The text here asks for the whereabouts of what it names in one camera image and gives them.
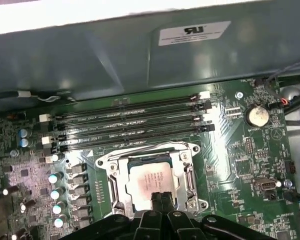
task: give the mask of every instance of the capacitor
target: capacitor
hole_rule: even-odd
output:
[[[32,132],[30,129],[23,128],[19,130],[18,135],[20,138],[24,139],[30,137],[32,135]]]
[[[57,187],[55,190],[53,190],[50,194],[50,197],[53,200],[57,200],[62,194],[64,194],[65,190],[62,187]]]
[[[33,199],[31,199],[31,200],[27,201],[26,203],[22,204],[22,205],[20,206],[20,209],[21,209],[21,211],[24,212],[24,211],[26,211],[27,209],[33,207],[34,205],[36,205],[36,201],[33,200]]]
[[[57,181],[63,178],[63,174],[61,172],[55,172],[51,174],[48,178],[49,183],[55,184]]]
[[[21,229],[19,229],[18,231],[16,231],[12,236],[11,236],[11,240],[17,240],[19,238],[21,238],[21,236],[26,232],[26,229],[23,227]]]
[[[3,189],[2,194],[7,196],[7,195],[13,194],[17,191],[19,191],[19,187],[17,185],[15,185],[15,186],[10,186],[10,187]]]
[[[286,179],[283,181],[283,186],[285,188],[291,188],[294,185],[294,183],[290,179]]]
[[[54,214],[60,214],[66,208],[66,204],[63,201],[59,201],[55,206],[52,208],[52,212]]]
[[[54,220],[54,226],[56,228],[62,228],[62,226],[64,225],[64,223],[68,220],[67,216],[64,214],[61,214],[58,216],[58,218],[56,220]]]
[[[10,157],[16,158],[16,157],[18,157],[18,156],[19,156],[19,151],[18,151],[17,149],[12,149],[12,150],[10,151]]]
[[[22,148],[29,148],[29,147],[32,146],[32,144],[33,144],[33,141],[32,141],[32,140],[28,140],[28,139],[26,139],[26,138],[22,138],[22,139],[20,140],[20,142],[19,142],[19,145],[20,145],[20,147],[22,147]]]
[[[57,162],[60,161],[61,159],[63,159],[65,157],[65,155],[63,153],[59,153],[59,154],[53,154],[51,156],[51,159],[53,162]]]
[[[244,118],[251,127],[261,128],[269,122],[270,114],[263,106],[253,104],[245,112]]]

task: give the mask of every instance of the connector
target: connector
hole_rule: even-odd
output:
[[[277,187],[277,181],[271,178],[255,178],[253,182],[255,183],[255,185],[259,186],[263,191],[274,190]]]
[[[41,114],[39,115],[39,122],[40,123],[46,123],[51,121],[51,115],[46,113],[46,114]]]
[[[52,136],[43,136],[41,138],[41,143],[42,145],[46,145],[46,144],[52,144],[54,141],[53,141],[53,138]]]

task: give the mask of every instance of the electrolytic capacitor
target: electrolytic capacitor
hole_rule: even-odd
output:
[[[26,232],[26,229],[23,227],[21,229],[19,229],[18,231],[16,231],[12,236],[11,239],[12,240],[17,240],[19,238],[21,238],[21,236]]]
[[[15,186],[10,186],[10,187],[3,189],[2,194],[7,196],[7,195],[13,194],[17,191],[19,191],[19,187],[17,185],[15,185]]]
[[[26,211],[27,209],[33,207],[34,205],[36,205],[36,201],[33,200],[33,199],[31,199],[31,200],[27,201],[26,203],[22,204],[22,205],[20,206],[20,209],[21,209],[21,211],[24,212],[24,211]]]
[[[67,216],[64,214],[61,214],[58,216],[56,220],[54,220],[54,226],[56,228],[62,228],[62,226],[65,224],[65,222],[68,220]]]
[[[33,144],[33,141],[32,141],[32,140],[28,140],[28,139],[26,139],[26,138],[22,138],[22,139],[20,140],[20,142],[19,142],[19,145],[20,145],[20,147],[22,147],[22,148],[29,148],[29,147],[32,146],[32,144]]]
[[[64,157],[65,157],[65,155],[63,153],[59,153],[59,154],[53,154],[51,156],[51,159],[53,162],[57,162],[57,161],[62,160]]]
[[[50,197],[53,200],[57,200],[62,194],[64,194],[65,190],[62,187],[57,187],[55,190],[53,190],[50,194]]]
[[[63,174],[61,172],[55,172],[51,174],[48,178],[49,183],[55,184],[57,181],[63,178]]]
[[[60,214],[66,208],[66,204],[63,201],[59,201],[55,206],[52,208],[52,212],[54,214]]]
[[[294,185],[294,183],[290,179],[286,179],[283,181],[283,186],[285,188],[291,188]]]
[[[18,135],[20,138],[24,139],[30,137],[32,135],[32,132],[30,129],[23,128],[19,130]]]

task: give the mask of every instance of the screw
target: screw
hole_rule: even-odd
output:
[[[181,154],[180,154],[180,157],[183,159],[183,160],[188,160],[188,155],[187,155],[187,153],[186,152],[182,152]]]
[[[237,91],[234,96],[236,99],[240,100],[244,97],[244,94],[240,91]]]
[[[175,217],[181,217],[181,212],[179,212],[179,211],[175,211],[174,213],[173,213],[173,216],[175,216]]]
[[[109,165],[109,168],[110,168],[110,171],[116,171],[118,169],[118,166],[115,163],[111,163]]]
[[[210,216],[206,219],[209,223],[216,223],[217,219],[215,219],[214,217]]]

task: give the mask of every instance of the white sticker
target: white sticker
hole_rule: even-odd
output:
[[[218,39],[231,21],[179,26],[160,30],[159,46]]]

